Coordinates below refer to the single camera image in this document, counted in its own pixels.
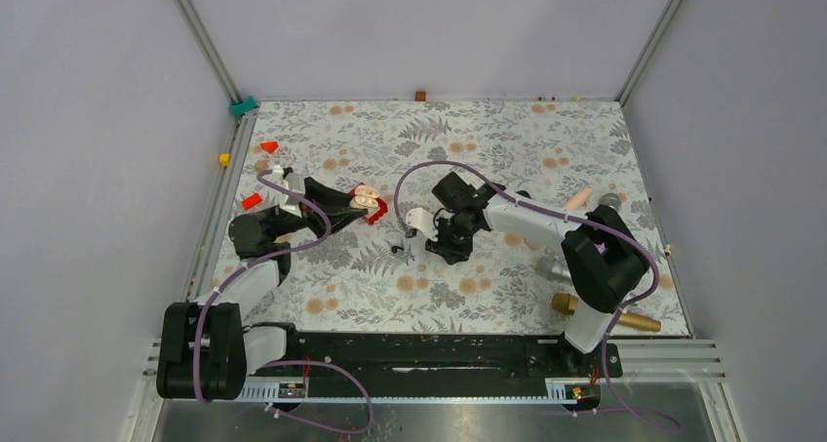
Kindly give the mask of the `beige earbud charging case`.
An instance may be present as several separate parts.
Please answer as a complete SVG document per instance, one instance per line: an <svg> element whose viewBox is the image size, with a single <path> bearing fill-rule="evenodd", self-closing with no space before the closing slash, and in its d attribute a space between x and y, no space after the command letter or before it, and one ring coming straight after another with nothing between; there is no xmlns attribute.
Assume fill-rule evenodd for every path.
<svg viewBox="0 0 827 442"><path fill-rule="evenodd" d="M377 189L360 184L353 189L350 206L359 209L376 210L379 208L380 193Z"/></svg>

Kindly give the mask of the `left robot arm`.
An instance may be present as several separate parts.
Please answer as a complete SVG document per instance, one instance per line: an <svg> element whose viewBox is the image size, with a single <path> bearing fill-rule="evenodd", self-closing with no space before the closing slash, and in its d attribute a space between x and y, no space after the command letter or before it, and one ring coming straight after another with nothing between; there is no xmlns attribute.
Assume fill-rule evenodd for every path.
<svg viewBox="0 0 827 442"><path fill-rule="evenodd" d="M273 206L229 223L240 265L209 292L165 311L156 376L165 399L233 400L265 364L281 375L296 371L303 351L287 328L248 326L245 317L284 282L293 254L386 207L364 184L342 192L289 169L265 170L257 179L277 196Z"/></svg>

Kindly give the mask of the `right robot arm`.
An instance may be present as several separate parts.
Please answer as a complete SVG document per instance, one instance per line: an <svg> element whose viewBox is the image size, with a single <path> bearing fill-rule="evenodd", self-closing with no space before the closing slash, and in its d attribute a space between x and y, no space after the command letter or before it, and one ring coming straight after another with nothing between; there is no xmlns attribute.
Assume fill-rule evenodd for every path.
<svg viewBox="0 0 827 442"><path fill-rule="evenodd" d="M404 223L423 234L426 250L447 264L468 261L480 231L516 234L563 257L578 306L563 333L559 360L575 376L592 369L614 315L654 264L616 209L553 209L498 183L475 187L456 173L439 180L432 193L445 214L414 208Z"/></svg>

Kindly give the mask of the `red plastic basket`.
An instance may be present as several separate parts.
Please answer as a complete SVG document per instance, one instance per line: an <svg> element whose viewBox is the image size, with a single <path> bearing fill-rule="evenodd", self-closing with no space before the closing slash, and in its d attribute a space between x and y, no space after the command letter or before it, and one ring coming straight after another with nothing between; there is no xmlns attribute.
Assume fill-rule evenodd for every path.
<svg viewBox="0 0 827 442"><path fill-rule="evenodd" d="M388 205L382 198L376 198L375 205L368 208L369 212L363 217L368 225L374 225L388 213Z"/></svg>

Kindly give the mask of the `orange block lower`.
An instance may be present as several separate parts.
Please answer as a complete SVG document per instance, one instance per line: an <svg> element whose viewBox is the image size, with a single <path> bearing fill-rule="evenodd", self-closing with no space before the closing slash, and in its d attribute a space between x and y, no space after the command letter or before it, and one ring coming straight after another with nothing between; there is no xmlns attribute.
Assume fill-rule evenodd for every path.
<svg viewBox="0 0 827 442"><path fill-rule="evenodd" d="M245 211L249 211L252 208L256 207L263 201L261 195L257 192L253 193L252 195L244 198L241 200L241 207Z"/></svg>

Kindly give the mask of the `orange triangle block upper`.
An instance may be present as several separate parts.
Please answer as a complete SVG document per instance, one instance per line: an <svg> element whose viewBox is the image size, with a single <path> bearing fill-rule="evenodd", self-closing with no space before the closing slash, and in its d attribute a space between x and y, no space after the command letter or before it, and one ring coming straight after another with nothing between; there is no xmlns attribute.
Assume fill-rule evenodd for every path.
<svg viewBox="0 0 827 442"><path fill-rule="evenodd" d="M261 142L259 146L264 152L272 154L278 150L279 143L277 141L265 141Z"/></svg>

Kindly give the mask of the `silver microphone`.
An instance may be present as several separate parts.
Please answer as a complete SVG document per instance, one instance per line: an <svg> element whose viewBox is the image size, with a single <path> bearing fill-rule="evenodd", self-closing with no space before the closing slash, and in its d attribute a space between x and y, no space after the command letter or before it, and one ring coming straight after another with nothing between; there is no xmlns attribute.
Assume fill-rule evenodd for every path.
<svg viewBox="0 0 827 442"><path fill-rule="evenodd" d="M557 257L541 257L535 264L535 273L550 282L571 284L571 272L566 263Z"/></svg>

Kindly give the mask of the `gold microphone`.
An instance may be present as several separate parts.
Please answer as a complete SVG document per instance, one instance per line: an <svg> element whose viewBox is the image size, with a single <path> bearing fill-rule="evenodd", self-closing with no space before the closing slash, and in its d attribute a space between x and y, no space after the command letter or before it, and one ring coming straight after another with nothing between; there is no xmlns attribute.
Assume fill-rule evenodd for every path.
<svg viewBox="0 0 827 442"><path fill-rule="evenodd" d="M566 316L574 315L577 306L578 298L571 294L557 293L551 300L551 308ZM661 331L661 323L658 320L632 312L622 312L617 324L643 332Z"/></svg>

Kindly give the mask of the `teal block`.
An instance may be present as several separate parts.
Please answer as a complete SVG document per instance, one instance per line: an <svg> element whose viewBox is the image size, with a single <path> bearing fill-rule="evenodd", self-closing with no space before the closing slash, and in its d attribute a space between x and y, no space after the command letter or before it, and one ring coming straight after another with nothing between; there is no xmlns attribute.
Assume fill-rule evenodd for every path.
<svg viewBox="0 0 827 442"><path fill-rule="evenodd" d="M256 99L252 96L248 96L244 100L231 104L228 109L233 117L239 118L257 107L258 104Z"/></svg>

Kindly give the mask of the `pink toy microphone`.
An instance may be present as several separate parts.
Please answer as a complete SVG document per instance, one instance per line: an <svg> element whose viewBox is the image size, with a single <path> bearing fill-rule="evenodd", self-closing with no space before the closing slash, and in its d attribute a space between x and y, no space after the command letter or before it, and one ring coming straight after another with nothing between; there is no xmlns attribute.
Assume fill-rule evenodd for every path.
<svg viewBox="0 0 827 442"><path fill-rule="evenodd" d="M564 205L565 211L572 211L578 210L582 208L586 202L589 200L593 193L593 189L591 187L585 187L577 192L572 198L570 198L566 204ZM544 244L539 242L534 242L529 238L524 239L524 243L532 250L539 250L544 247Z"/></svg>

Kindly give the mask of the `floral patterned mat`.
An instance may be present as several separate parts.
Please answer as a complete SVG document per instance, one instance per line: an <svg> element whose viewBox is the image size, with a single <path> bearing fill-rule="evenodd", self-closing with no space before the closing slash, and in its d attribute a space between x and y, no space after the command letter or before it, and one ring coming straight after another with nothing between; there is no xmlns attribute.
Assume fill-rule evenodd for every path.
<svg viewBox="0 0 827 442"><path fill-rule="evenodd" d="M277 141L272 154L259 144ZM637 303L661 335L689 333L664 245L623 113L613 102L308 101L268 102L258 111L232 207L257 192L270 207L275 192L258 182L258 160L290 167L322 184L378 189L388 213L374 225L356 221L322 245L293 255L289 277L248 314L305 331L531 334L562 332L567 318L551 308L571 284L535 273L548 248L530 249L510 233L481 232L467 262L447 265L404 236L397 216L439 210L432 187L448 172L524 190L555 206L585 187L596 205L606 193L658 261L657 291ZM404 245L394 255L390 248Z"/></svg>

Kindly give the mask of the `purple glitter microphone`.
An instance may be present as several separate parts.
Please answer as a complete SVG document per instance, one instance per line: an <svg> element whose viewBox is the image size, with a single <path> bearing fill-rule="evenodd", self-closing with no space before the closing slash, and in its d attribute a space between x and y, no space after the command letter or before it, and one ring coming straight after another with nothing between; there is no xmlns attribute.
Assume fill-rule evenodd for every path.
<svg viewBox="0 0 827 442"><path fill-rule="evenodd" d="M606 193L599 198L598 204L605 205L615 211L619 211L622 207L622 200L616 193Z"/></svg>

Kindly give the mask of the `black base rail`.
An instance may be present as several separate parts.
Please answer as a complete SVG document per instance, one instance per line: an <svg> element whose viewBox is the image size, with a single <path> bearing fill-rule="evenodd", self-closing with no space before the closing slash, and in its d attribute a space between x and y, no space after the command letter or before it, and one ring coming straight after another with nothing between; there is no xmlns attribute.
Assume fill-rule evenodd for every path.
<svg viewBox="0 0 827 442"><path fill-rule="evenodd" d="M616 345L582 354L558 337L288 333L280 366L259 377L296 378L312 398L544 397L549 380L620 378Z"/></svg>

